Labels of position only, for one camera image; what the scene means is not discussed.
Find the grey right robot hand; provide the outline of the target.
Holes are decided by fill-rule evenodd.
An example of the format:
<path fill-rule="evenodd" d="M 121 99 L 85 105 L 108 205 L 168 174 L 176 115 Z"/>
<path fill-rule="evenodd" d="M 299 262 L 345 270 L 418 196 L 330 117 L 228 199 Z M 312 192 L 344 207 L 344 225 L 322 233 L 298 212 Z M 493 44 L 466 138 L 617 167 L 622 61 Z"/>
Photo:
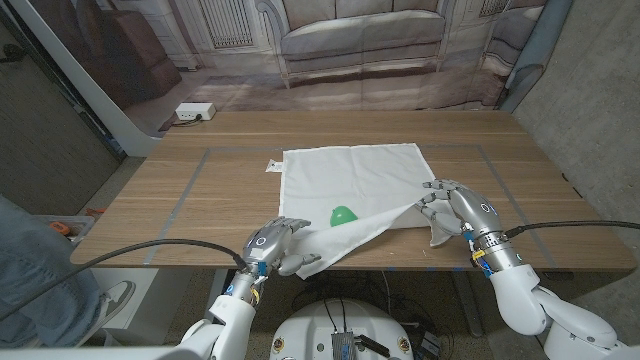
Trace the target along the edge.
<path fill-rule="evenodd" d="M 432 225 L 448 235 L 470 232 L 473 239 L 503 234 L 500 218 L 490 201 L 480 193 L 450 179 L 436 179 L 423 184 L 431 192 L 414 206 Z M 450 215 L 430 206 L 436 200 L 447 201 L 453 210 Z"/>

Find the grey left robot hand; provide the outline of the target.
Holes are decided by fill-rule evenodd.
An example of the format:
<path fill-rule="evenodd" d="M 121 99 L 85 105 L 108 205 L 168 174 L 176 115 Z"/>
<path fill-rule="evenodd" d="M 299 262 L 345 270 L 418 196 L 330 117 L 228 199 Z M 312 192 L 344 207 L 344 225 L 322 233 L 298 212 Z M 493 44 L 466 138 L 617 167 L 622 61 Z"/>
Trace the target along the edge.
<path fill-rule="evenodd" d="M 290 276 L 303 265 L 320 260 L 322 256 L 314 253 L 287 255 L 292 235 L 310 224 L 308 220 L 283 216 L 269 220 L 249 237 L 243 250 L 242 258 L 247 264 L 247 271 L 254 278 L 267 277 L 273 269 L 281 276 Z"/>

